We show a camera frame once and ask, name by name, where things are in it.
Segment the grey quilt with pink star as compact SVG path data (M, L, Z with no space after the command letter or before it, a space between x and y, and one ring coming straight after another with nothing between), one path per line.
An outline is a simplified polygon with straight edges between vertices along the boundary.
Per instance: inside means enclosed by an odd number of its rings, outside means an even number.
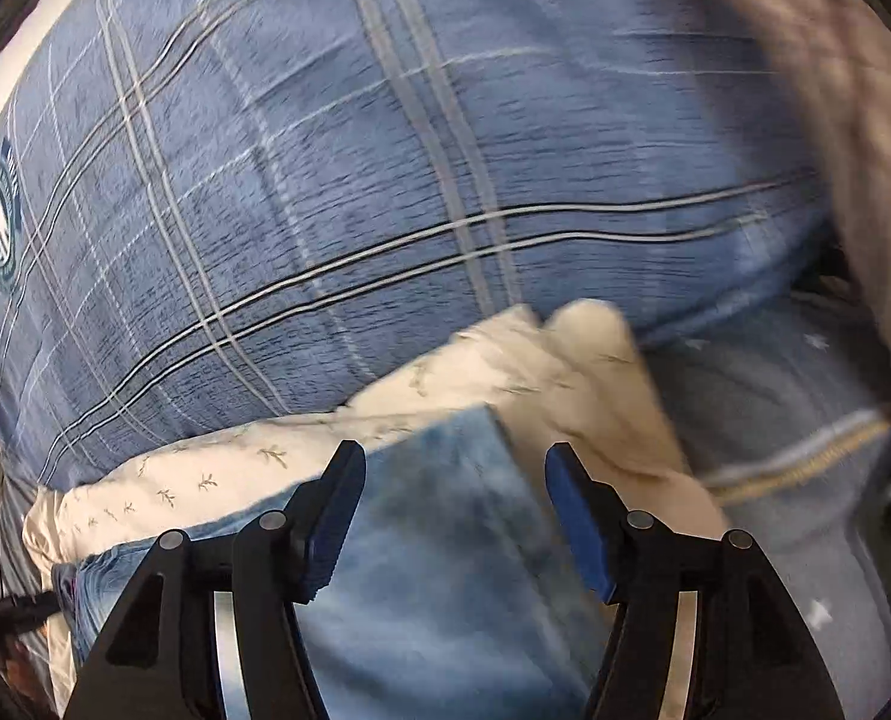
M865 310L793 293L647 351L692 472L758 540L844 712L891 695L891 613L854 517L891 447L891 364Z

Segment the cream leaf-print cloth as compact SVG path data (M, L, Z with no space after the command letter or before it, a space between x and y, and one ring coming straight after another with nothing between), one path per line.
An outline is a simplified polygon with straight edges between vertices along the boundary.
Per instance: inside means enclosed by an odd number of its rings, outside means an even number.
M82 561L243 511L323 472L341 440L385 449L473 408L493 413L554 525L543 463L564 440L631 509L686 535L725 531L719 505L686 466L621 312L584 299L539 320L517 305L460 330L331 413L182 440L126 461L97 483L40 491L22 539L41 577L68 595L66 613L47 628L56 699L70 699L82 665L70 622Z

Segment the blue plaid bed sheet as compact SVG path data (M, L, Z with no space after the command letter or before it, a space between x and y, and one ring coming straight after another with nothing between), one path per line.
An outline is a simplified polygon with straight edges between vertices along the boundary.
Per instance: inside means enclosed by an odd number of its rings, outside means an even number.
M66 491L517 304L662 343L829 226L724 0L71 0L0 106L0 445Z

